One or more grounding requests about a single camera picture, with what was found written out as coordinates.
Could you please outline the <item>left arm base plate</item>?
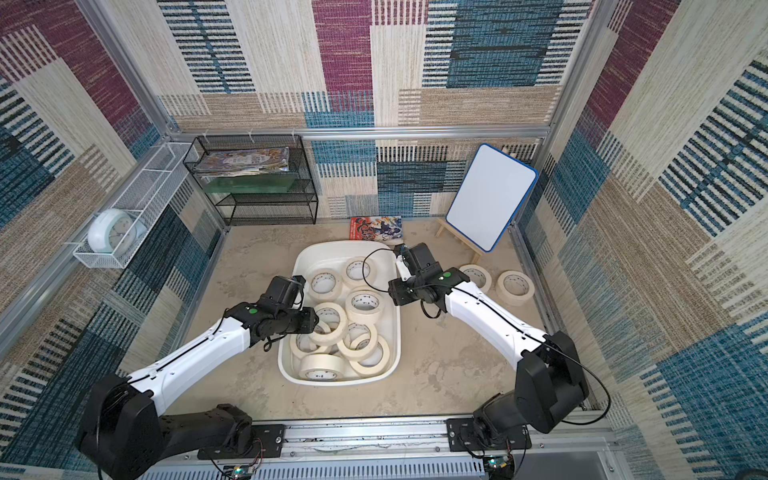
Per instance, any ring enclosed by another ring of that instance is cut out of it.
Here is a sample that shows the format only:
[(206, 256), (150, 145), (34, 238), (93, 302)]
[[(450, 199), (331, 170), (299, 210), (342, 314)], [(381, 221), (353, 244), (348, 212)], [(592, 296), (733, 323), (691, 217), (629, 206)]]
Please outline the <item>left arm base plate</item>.
[(245, 440), (233, 445), (210, 447), (197, 452), (198, 460), (273, 459), (282, 453), (285, 424), (252, 425)]

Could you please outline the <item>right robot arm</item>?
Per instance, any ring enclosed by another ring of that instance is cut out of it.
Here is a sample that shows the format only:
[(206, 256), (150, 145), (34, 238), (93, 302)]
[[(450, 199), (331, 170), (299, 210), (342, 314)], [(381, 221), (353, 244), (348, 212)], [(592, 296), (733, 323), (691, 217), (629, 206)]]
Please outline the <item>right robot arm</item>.
[(513, 391), (497, 394), (473, 412), (483, 445), (512, 440), (526, 426), (549, 433), (589, 395), (585, 370), (571, 338), (535, 328), (488, 297), (464, 272), (444, 269), (424, 243), (394, 248), (398, 277), (388, 282), (397, 306), (432, 304), (490, 343), (516, 373)]

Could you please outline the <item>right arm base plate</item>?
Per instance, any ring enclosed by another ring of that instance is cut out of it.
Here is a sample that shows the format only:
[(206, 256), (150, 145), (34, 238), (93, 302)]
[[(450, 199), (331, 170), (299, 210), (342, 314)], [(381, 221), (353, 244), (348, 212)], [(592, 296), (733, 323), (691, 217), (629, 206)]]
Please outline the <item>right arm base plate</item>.
[(449, 450), (451, 452), (469, 453), (472, 451), (479, 455), (483, 451), (522, 451), (532, 446), (532, 442), (525, 426), (517, 426), (502, 433), (495, 439), (487, 435), (481, 435), (472, 418), (452, 417), (444, 421)]

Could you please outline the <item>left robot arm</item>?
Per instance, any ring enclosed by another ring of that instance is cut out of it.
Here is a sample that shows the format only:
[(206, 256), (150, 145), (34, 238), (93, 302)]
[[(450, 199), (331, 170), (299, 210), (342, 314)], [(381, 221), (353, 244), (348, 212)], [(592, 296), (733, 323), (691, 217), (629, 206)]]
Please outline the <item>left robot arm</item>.
[(75, 436), (75, 447), (99, 477), (137, 479), (159, 461), (193, 450), (254, 453), (252, 419), (231, 404), (191, 414), (167, 410), (191, 386), (229, 359), (287, 335), (309, 334), (318, 324), (304, 303), (301, 275), (274, 277), (254, 302), (225, 310), (208, 330), (166, 357), (126, 376), (97, 381)]

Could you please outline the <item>white plastic storage box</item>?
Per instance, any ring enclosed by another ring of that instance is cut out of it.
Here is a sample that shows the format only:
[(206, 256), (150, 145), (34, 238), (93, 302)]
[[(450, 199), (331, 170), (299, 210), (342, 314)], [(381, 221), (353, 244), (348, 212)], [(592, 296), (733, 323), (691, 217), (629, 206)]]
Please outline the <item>white plastic storage box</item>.
[[(339, 304), (345, 310), (347, 296), (357, 289), (372, 290), (383, 298), (384, 313), (375, 326), (378, 329), (378, 337), (382, 336), (390, 347), (391, 357), (386, 370), (378, 376), (362, 377), (358, 375), (352, 370), (350, 360), (339, 353), (336, 343), (330, 346), (331, 350), (327, 354), (337, 355), (346, 360), (345, 379), (330, 382), (302, 380), (298, 376), (301, 359), (297, 359), (292, 355), (289, 347), (290, 335), (288, 335), (281, 341), (278, 352), (278, 368), (287, 380), (304, 386), (319, 386), (321, 384), (329, 386), (356, 386), (382, 380), (391, 375), (396, 369), (401, 357), (401, 314), (400, 308), (394, 305), (389, 295), (385, 292), (387, 283), (397, 276), (394, 255), (390, 252), (389, 247), (377, 242), (351, 240), (325, 242), (307, 247), (299, 254), (293, 270), (295, 275), (301, 275), (306, 279), (304, 304), (314, 309), (315, 306), (324, 303), (315, 301), (308, 293), (307, 281), (311, 273), (321, 269), (330, 269), (336, 272), (342, 280), (343, 267), (354, 257), (364, 257), (366, 260), (370, 260), (377, 269), (376, 279), (372, 286), (355, 289), (349, 288), (343, 282), (341, 295), (332, 302)], [(315, 327), (314, 331), (322, 332), (327, 329), (328, 326), (325, 323), (321, 323)]]

